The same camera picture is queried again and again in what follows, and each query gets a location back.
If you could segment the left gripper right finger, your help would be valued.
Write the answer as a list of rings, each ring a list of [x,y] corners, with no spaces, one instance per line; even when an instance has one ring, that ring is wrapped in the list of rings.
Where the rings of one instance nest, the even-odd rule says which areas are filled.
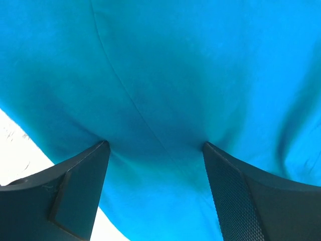
[[[320,240],[320,187],[263,171],[209,142],[203,156],[224,240]]]

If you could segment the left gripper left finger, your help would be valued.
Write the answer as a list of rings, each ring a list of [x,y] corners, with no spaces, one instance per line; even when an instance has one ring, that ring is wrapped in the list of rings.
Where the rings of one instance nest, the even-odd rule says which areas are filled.
[[[90,240],[110,146],[1,187],[1,240]]]

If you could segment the blue t shirt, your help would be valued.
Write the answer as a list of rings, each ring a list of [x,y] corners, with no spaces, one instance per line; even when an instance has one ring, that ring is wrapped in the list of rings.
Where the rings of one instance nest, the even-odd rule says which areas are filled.
[[[320,1],[1,1],[1,109],[54,163],[110,143],[129,240],[221,240],[205,142],[320,185]]]

